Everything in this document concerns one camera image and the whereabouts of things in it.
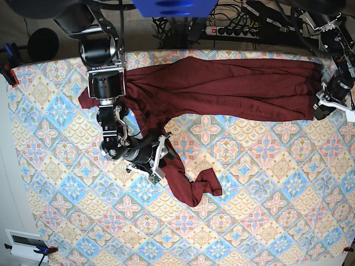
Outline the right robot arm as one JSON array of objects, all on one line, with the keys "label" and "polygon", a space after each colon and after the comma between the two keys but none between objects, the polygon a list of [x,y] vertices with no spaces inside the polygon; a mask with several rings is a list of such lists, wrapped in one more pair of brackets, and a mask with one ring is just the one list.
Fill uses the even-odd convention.
[{"label": "right robot arm", "polygon": [[96,1],[61,3],[54,21],[70,38],[79,40],[80,58],[87,67],[88,96],[99,100],[97,121],[103,129],[100,150],[108,160],[124,159],[129,170],[162,175],[165,159],[174,157],[166,142],[169,134],[130,136],[124,117],[126,94],[123,31],[117,31]]}]

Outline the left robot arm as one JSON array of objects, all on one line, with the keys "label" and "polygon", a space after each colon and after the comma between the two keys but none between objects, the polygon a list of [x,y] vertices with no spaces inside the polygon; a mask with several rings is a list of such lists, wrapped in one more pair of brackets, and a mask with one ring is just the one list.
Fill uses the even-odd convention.
[{"label": "left robot arm", "polygon": [[316,94],[314,117],[326,118],[336,109],[345,112],[348,122],[354,122],[354,101],[351,90],[354,86],[354,41],[351,38],[342,11],[346,1],[290,1],[291,21],[307,12],[313,20],[312,28],[319,34],[320,48],[316,48],[303,37],[300,40],[319,55],[330,57],[337,67],[329,81],[322,82],[322,90]]}]

